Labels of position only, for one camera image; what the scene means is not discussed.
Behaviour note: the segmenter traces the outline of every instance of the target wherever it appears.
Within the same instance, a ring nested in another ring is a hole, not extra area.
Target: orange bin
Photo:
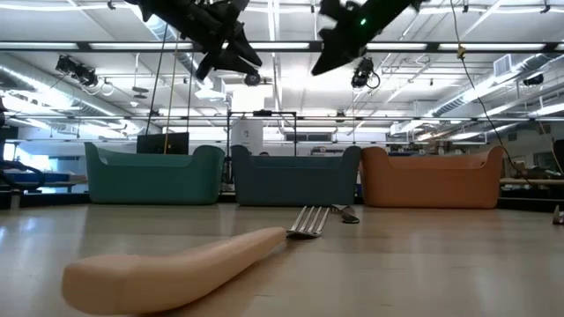
[[[389,157],[362,151],[362,195],[373,207],[492,209],[500,191],[503,148],[472,155]]]

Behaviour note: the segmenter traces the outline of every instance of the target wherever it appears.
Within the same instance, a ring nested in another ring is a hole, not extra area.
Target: teal bin
[[[203,145],[194,155],[129,154],[85,143],[90,198],[94,203],[215,203],[225,153]]]
[[[245,206],[331,206],[354,204],[360,148],[342,157],[251,156],[231,147],[237,202]]]

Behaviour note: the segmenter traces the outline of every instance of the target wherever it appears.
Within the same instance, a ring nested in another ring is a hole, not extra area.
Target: metal fork
[[[304,215],[306,214],[307,208],[308,206],[303,207],[303,209],[300,212],[300,215],[293,223],[292,228],[286,231],[286,237],[288,239],[308,240],[308,239],[315,239],[321,237],[321,233],[323,231],[323,228],[325,227],[325,223],[327,222],[327,217],[329,216],[330,208],[327,208],[325,210],[323,216],[319,221],[318,221],[319,215],[322,213],[323,207],[319,207],[312,221],[309,221],[309,219],[311,219],[311,215],[314,213],[315,206],[312,206],[311,209],[309,209],[309,212],[304,219]]]

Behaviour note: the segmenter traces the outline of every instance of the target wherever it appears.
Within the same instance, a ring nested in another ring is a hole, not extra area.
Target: floor
[[[332,215],[208,297],[157,316],[556,316],[564,227],[510,210]],[[65,264],[94,254],[169,254],[269,226],[300,209],[75,206],[0,211],[0,315],[84,316],[60,296]]]

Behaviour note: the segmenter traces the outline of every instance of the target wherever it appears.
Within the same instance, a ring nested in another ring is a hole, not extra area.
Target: white cylinder
[[[263,121],[241,118],[231,128],[233,145],[246,147],[252,155],[258,155],[263,150]]]

